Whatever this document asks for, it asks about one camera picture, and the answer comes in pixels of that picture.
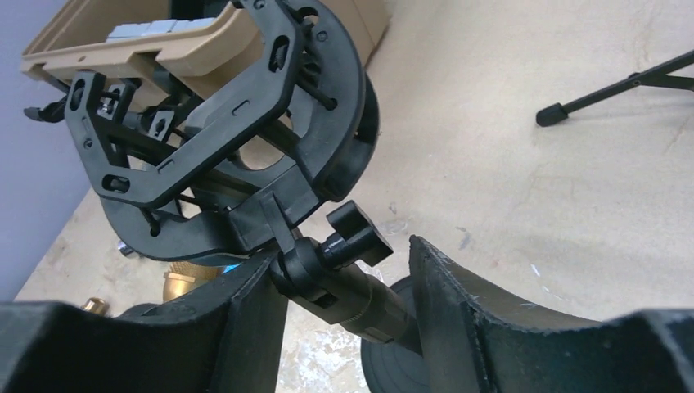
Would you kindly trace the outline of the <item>gold microphone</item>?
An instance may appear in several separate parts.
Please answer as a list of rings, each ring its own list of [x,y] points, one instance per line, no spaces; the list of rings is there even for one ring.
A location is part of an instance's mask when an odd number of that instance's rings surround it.
[[[163,302],[169,302],[195,290],[216,279],[222,272],[221,267],[202,266],[187,261],[170,263],[169,270],[164,274]]]

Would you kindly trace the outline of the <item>black shock-mount desk stand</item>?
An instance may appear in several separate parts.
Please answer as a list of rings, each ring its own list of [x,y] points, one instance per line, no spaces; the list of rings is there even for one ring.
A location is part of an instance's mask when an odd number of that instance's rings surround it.
[[[348,30],[319,1],[237,1],[261,57],[206,99],[170,93],[127,122],[134,88],[77,71],[65,120],[120,238],[153,260],[268,260],[272,284],[359,336],[373,392],[427,392],[408,280],[359,268],[392,248],[347,195],[367,168],[379,106]]]

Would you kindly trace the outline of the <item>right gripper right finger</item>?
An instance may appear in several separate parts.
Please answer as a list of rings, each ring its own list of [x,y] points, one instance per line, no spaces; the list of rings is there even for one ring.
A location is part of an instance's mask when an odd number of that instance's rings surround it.
[[[410,273],[434,392],[690,392],[693,312],[603,322],[516,296],[410,239]]]

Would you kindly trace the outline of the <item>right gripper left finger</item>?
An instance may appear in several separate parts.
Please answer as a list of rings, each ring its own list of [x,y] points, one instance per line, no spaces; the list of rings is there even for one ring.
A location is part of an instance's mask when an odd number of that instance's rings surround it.
[[[272,392],[287,301],[259,255],[142,314],[1,306],[4,392]]]

